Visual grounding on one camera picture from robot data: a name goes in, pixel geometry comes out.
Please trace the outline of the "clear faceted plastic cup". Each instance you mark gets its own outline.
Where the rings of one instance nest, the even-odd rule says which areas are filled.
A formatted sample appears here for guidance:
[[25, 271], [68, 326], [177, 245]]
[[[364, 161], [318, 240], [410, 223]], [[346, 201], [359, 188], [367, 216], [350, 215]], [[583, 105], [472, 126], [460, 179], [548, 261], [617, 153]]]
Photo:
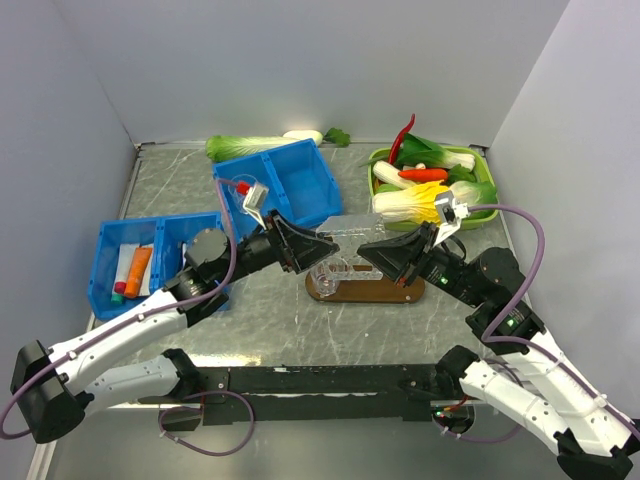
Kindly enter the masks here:
[[322, 263], [314, 267], [310, 272], [311, 281], [316, 294], [320, 298], [326, 298], [337, 293], [340, 277], [344, 268], [338, 264]]

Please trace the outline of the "clear plastic tray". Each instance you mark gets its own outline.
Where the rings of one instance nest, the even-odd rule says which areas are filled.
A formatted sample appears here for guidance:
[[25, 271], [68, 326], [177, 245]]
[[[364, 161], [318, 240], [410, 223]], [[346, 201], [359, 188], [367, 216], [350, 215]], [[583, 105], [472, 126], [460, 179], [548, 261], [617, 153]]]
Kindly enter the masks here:
[[387, 238], [387, 232], [379, 214], [332, 216], [318, 226], [316, 232], [328, 235], [339, 246], [337, 253], [317, 265], [316, 271], [323, 280], [377, 281], [383, 278], [382, 272], [377, 267], [357, 253], [361, 245]]

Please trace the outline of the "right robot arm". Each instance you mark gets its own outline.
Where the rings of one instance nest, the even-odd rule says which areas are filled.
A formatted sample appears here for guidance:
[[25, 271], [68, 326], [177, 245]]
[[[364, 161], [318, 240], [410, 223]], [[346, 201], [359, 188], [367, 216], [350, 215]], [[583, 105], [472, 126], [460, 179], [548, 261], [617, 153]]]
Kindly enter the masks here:
[[535, 388], [531, 393], [455, 346], [439, 361], [438, 390], [481, 399], [523, 426], [556, 456], [572, 479], [624, 479], [639, 450], [634, 422], [595, 391], [566, 359], [551, 332], [523, 301], [489, 327], [525, 281], [507, 248], [491, 247], [471, 261], [436, 243], [436, 227], [360, 246], [359, 256], [402, 286], [422, 278], [473, 308], [474, 336]]

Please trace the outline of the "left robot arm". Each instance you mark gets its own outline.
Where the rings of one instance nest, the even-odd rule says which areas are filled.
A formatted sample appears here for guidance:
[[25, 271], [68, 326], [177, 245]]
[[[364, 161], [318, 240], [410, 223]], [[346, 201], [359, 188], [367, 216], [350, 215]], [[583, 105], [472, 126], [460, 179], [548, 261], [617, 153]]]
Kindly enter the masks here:
[[227, 285], [272, 264], [299, 274], [337, 253], [330, 235], [316, 233], [272, 210], [241, 242], [209, 228], [186, 251], [186, 265], [146, 300], [107, 324], [52, 347], [34, 340], [16, 357], [10, 404], [38, 444], [58, 440], [84, 418], [130, 399], [192, 398], [198, 387], [185, 353], [116, 368], [123, 358], [167, 335], [193, 327], [223, 306]]

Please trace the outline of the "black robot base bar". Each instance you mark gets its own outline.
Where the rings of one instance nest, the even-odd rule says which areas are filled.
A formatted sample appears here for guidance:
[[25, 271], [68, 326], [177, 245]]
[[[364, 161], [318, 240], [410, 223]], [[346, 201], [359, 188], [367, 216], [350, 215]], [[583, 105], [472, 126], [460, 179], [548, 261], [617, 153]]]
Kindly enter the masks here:
[[143, 405], [202, 406], [205, 426], [247, 421], [239, 394], [258, 422], [399, 418], [429, 422], [438, 407], [464, 396], [459, 383], [434, 364], [202, 367], [193, 394], [142, 398]]

